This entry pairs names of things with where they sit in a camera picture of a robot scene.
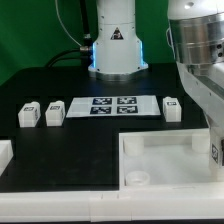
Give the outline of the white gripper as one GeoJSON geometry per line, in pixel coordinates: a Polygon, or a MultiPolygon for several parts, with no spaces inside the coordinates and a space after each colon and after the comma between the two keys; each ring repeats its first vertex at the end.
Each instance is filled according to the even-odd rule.
{"type": "Polygon", "coordinates": [[[185,92],[224,134],[224,63],[211,65],[206,75],[192,74],[182,63],[177,68],[185,92]]]}

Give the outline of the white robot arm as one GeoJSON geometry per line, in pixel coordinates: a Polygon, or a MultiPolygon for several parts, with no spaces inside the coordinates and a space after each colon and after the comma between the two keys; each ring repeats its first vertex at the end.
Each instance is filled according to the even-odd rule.
{"type": "MultiPolygon", "coordinates": [[[[135,0],[96,0],[90,75],[128,80],[148,64],[136,35],[135,0]]],[[[224,0],[168,0],[167,42],[186,93],[224,135],[224,0]]]]}

